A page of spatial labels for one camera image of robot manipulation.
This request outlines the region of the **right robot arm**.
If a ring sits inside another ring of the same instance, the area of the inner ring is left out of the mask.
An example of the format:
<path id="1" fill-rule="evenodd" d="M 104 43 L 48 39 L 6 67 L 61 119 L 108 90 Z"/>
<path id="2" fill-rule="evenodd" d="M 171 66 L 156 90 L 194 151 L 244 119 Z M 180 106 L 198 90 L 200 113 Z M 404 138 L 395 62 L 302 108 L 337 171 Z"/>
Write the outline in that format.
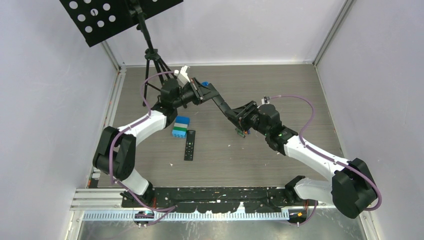
<path id="1" fill-rule="evenodd" d="M 239 130 L 255 130 L 264 135 L 272 150 L 300 161 L 324 177 L 313 180 L 300 176 L 286 184 L 285 198 L 291 205 L 316 200 L 334 205 L 351 219 L 380 206 L 381 193 L 363 160 L 347 160 L 316 147 L 283 125 L 274 105 L 257 105 L 251 101 L 242 107 L 226 109 L 224 114 Z"/>

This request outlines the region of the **black remote control back up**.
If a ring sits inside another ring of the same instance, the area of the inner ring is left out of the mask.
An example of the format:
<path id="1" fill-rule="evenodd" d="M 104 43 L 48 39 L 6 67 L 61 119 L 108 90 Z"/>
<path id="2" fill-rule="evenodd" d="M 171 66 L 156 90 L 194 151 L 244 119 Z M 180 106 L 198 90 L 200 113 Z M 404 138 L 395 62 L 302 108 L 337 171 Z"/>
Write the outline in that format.
<path id="1" fill-rule="evenodd" d="M 231 122 L 236 123 L 237 117 L 227 117 L 227 110 L 232 109 L 227 102 L 224 100 L 224 98 L 219 94 L 218 96 L 214 97 L 213 102 L 216 104 L 216 106 L 219 108 L 219 110 L 222 112 L 222 114 Z"/>

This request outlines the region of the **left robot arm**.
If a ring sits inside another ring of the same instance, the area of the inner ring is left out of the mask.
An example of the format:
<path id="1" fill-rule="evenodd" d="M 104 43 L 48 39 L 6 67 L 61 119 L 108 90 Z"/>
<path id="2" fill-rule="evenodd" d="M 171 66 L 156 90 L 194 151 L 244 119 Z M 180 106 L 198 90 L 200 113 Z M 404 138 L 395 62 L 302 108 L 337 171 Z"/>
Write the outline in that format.
<path id="1" fill-rule="evenodd" d="M 194 78 L 184 86 L 175 78 L 165 80 L 157 102 L 146 115 L 120 128 L 107 126 L 102 131 L 93 167 L 126 187 L 141 207 L 151 206 L 155 197 L 153 184 L 135 169 L 137 145 L 172 124 L 179 107 L 189 103 L 200 105 L 217 96 L 219 92 L 212 84 L 204 86 Z"/>

